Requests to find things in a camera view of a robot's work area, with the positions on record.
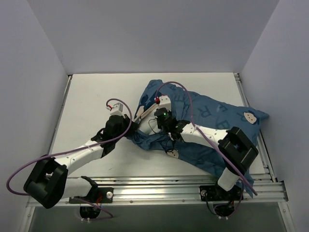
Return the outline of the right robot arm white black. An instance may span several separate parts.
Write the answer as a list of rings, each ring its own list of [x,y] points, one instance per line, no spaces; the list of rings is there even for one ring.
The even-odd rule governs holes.
[[[196,125],[187,120],[177,121],[166,108],[157,109],[154,116],[158,128],[167,133],[172,140],[213,148],[223,158],[225,169],[214,188],[217,198],[224,200],[230,196],[233,186],[239,180],[257,195],[244,175],[257,157],[258,150],[240,128],[219,130]]]

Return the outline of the white pillow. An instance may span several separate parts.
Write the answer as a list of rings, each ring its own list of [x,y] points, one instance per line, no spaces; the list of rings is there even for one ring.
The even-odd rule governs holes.
[[[147,135],[159,133],[160,129],[157,125],[155,111],[158,109],[157,104],[153,104],[149,109],[145,110],[140,116],[139,130]]]

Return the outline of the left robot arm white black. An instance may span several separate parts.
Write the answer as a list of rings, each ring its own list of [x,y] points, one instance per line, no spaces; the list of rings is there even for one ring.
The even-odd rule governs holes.
[[[43,156],[36,161],[24,184],[24,191],[46,209],[52,208],[63,198],[95,202],[100,191],[94,180],[87,176],[73,179],[68,176],[89,162],[109,154],[121,135],[130,137],[138,127],[138,123],[127,115],[110,116],[105,127],[76,151],[58,157]]]

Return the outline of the blue cartoon print pillowcase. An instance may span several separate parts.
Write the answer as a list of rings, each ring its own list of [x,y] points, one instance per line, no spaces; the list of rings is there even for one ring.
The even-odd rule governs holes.
[[[170,98],[171,112],[177,120],[194,120],[197,125],[219,130],[238,127],[254,145],[257,145],[261,122],[269,118],[267,113],[254,108],[234,106],[192,91],[185,92],[174,84],[164,85],[162,80],[149,82],[136,113],[145,112],[154,104],[155,97],[162,95]],[[176,158],[218,178],[225,169],[223,158],[213,148],[194,143],[173,142],[161,131],[147,135],[138,129],[128,139],[143,150],[164,150],[169,153],[175,151]]]

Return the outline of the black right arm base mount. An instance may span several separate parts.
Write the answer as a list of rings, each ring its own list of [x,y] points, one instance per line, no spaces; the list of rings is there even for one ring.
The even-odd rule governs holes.
[[[225,191],[218,185],[206,185],[199,187],[202,201],[236,201],[240,199],[242,189],[234,186],[231,190]]]

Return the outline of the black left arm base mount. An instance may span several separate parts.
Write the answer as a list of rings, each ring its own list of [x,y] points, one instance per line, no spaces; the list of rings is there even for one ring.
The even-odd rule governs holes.
[[[84,197],[69,198],[69,203],[82,203],[79,199],[87,202],[99,204],[99,203],[112,203],[113,202],[113,190],[111,187],[94,188]]]

